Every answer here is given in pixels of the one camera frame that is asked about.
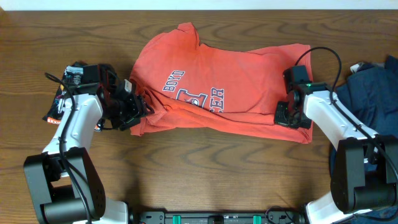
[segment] green strip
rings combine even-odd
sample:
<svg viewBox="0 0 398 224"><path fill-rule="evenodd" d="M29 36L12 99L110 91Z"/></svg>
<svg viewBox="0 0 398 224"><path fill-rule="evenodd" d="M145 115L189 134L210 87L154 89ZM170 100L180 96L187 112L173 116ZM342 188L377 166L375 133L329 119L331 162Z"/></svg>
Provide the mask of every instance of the green strip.
<svg viewBox="0 0 398 224"><path fill-rule="evenodd" d="M253 224L261 224L261 216L253 215Z"/></svg>
<svg viewBox="0 0 398 224"><path fill-rule="evenodd" d="M174 215L173 216L173 224L181 224L181 216Z"/></svg>

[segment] white label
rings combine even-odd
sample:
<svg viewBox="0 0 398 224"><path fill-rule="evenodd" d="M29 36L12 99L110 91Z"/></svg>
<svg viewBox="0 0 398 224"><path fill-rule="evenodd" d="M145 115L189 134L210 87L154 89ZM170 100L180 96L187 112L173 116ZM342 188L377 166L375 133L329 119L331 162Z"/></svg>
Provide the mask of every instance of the white label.
<svg viewBox="0 0 398 224"><path fill-rule="evenodd" d="M83 68L78 68L73 66L67 66L66 71L72 72L74 74L83 74Z"/></svg>
<svg viewBox="0 0 398 224"><path fill-rule="evenodd" d="M128 93L131 93L132 84L131 82L124 80L124 90Z"/></svg>

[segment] wood grain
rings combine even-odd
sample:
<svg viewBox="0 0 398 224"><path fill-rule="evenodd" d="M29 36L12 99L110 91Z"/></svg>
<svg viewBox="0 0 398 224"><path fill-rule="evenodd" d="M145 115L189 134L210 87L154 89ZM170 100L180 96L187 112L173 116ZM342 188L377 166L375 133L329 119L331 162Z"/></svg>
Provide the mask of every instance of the wood grain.
<svg viewBox="0 0 398 224"><path fill-rule="evenodd" d="M57 87L44 72L61 75L84 60L110 63L127 78L145 44L182 22L194 23L202 43L225 50L297 42L331 47L344 76L358 61L398 55L398 11L7 12L0 18L1 223L37 223L22 165L57 128L41 120ZM315 81L331 83L336 60L328 52L312 55ZM107 131L95 133L90 155L107 196L137 209L265 210L298 207L327 193L329 147L317 127L307 145L206 128L143 137Z"/></svg>

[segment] red fabric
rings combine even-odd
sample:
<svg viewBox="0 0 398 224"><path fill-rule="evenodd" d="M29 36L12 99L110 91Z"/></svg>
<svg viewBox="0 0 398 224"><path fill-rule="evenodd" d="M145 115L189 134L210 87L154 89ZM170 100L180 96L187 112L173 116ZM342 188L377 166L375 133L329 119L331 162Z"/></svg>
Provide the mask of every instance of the red fabric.
<svg viewBox="0 0 398 224"><path fill-rule="evenodd" d="M137 93L144 95L155 114L141 118L131 133L209 127L311 142L312 128L295 130L274 125L277 102L286 97L283 71L309 48L293 44L250 52L215 49L200 44L191 23L159 34L144 47L130 76L137 83ZM307 67L312 80L310 55L300 63Z"/></svg>

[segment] white background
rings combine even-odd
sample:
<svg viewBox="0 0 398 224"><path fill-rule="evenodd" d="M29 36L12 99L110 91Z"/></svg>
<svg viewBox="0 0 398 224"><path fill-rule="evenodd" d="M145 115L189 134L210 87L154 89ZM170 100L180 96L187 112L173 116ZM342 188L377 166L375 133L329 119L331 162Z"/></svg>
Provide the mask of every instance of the white background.
<svg viewBox="0 0 398 224"><path fill-rule="evenodd" d="M0 0L12 10L398 9L398 0Z"/></svg>

